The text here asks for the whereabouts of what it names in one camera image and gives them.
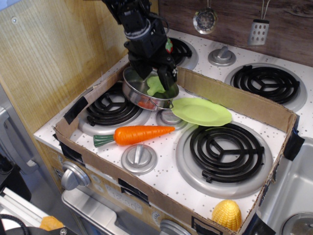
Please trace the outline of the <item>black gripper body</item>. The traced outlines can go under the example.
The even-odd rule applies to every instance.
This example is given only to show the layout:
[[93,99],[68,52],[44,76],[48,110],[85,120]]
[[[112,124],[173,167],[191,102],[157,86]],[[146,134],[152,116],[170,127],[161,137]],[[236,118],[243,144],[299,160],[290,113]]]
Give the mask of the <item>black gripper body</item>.
[[123,26],[128,39],[124,44],[128,54],[153,57],[152,66],[156,69],[161,65],[175,64],[165,49],[167,34],[161,19],[126,19]]

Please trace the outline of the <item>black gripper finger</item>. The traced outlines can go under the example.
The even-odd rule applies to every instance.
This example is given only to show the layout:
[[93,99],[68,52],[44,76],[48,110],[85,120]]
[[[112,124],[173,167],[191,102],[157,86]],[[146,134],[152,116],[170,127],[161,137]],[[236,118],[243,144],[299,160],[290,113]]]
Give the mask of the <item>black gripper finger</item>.
[[157,69],[159,80],[164,90],[169,90],[177,82],[177,67],[175,64],[161,65]]
[[152,58],[135,53],[128,54],[130,65],[142,79],[145,79],[153,70]]

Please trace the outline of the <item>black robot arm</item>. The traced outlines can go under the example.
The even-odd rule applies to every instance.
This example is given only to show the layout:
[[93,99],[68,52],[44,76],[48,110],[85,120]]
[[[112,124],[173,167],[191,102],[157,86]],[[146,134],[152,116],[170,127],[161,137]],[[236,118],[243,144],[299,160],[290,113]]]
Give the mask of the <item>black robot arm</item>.
[[171,56],[165,19],[151,12],[148,0],[105,0],[110,13],[123,25],[131,66],[145,79],[156,69],[165,90],[177,82],[176,63]]

